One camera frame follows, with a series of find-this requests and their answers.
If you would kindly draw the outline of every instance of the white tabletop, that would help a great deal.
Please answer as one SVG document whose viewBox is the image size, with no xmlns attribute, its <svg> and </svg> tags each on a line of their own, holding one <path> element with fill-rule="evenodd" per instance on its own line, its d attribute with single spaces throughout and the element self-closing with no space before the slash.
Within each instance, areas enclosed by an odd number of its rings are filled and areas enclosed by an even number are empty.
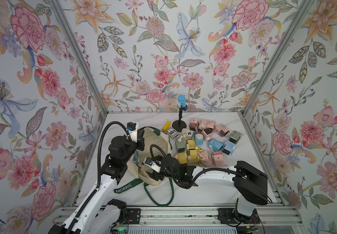
<svg viewBox="0 0 337 234">
<path fill-rule="evenodd" d="M 236 145 L 236 149 L 233 152 L 234 156 L 223 154 L 224 163 L 228 166 L 235 166 L 237 161 L 246 161 L 255 168 L 263 171 L 261 164 L 253 150 L 252 144 L 246 134 L 246 131 L 241 123 L 241 120 L 237 113 L 235 112 L 218 112 L 218 113 L 204 113 L 204 112 L 191 112 L 183 113 L 182 120 L 187 124 L 193 118 L 197 118 L 199 121 L 201 119 L 211 119 L 215 120 L 217 124 L 224 124 L 230 130 L 236 130 L 240 132 L 243 136 Z M 104 127 L 111 121 L 119 121 L 125 126 L 128 122 L 138 122 L 139 127 L 151 126 L 161 129 L 167 121 L 174 122 L 178 119 L 178 113 L 111 113 L 106 117 Z M 111 143 L 112 138 L 116 136 L 122 136 L 125 132 L 119 125 L 111 126 L 105 135 L 103 141 L 103 148 L 101 154 L 101 165 L 105 161 L 105 157 L 109 154 L 108 147 Z M 220 137 L 218 134 L 213 133 L 213 138 L 218 139 L 220 142 L 224 143 L 227 139 L 225 137 Z M 173 146 L 173 155 L 176 154 L 175 141 L 171 139 L 171 144 Z M 204 150 L 209 150 L 207 142 L 204 141 L 202 145 Z M 89 170 L 86 173 L 85 181 L 81 188 L 78 199 L 76 200 L 76 205 L 79 205 L 81 201 L 85 198 L 88 192 L 91 190 L 94 183 L 97 181 L 97 150 L 94 152 L 92 157 Z M 196 175 L 202 167 L 196 167 L 193 175 Z M 130 181 L 134 180 L 135 177 L 127 171 L 120 181 L 117 188 L 124 186 Z M 157 186 L 149 185 L 147 187 L 152 197 L 161 204 L 167 203 L 171 198 L 171 188 L 168 178 L 165 178 L 161 184 Z M 189 190 L 178 187 L 174 184 L 175 196 L 171 205 L 216 205 L 216 204 L 227 204 L 235 203 L 236 199 L 241 195 L 239 191 L 230 186 L 219 186 L 219 185 L 204 185 L 199 187 L 191 187 Z M 276 202 L 274 194 L 271 187 L 268 186 L 268 195 Z M 121 194 L 112 193 L 110 199 L 106 200 L 105 205 L 111 199 L 119 199 L 126 202 L 128 205 L 154 205 L 153 202 L 147 196 L 143 183 L 131 188 Z"/>
</svg>

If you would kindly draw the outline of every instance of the wallpaper wall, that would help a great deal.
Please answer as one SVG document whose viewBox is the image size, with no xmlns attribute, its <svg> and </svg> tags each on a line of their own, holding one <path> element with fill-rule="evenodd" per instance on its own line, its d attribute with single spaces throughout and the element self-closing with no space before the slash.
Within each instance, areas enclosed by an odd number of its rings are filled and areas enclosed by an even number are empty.
<svg viewBox="0 0 337 234">
<path fill-rule="evenodd" d="M 298 0 L 65 0 L 111 112 L 239 111 Z"/>
<path fill-rule="evenodd" d="M 47 233 L 84 175 L 104 116 L 72 54 L 45 0 L 0 0 L 0 233 Z"/>
<path fill-rule="evenodd" d="M 287 204 L 337 234 L 337 0 L 312 6 L 247 119 Z"/>
</svg>

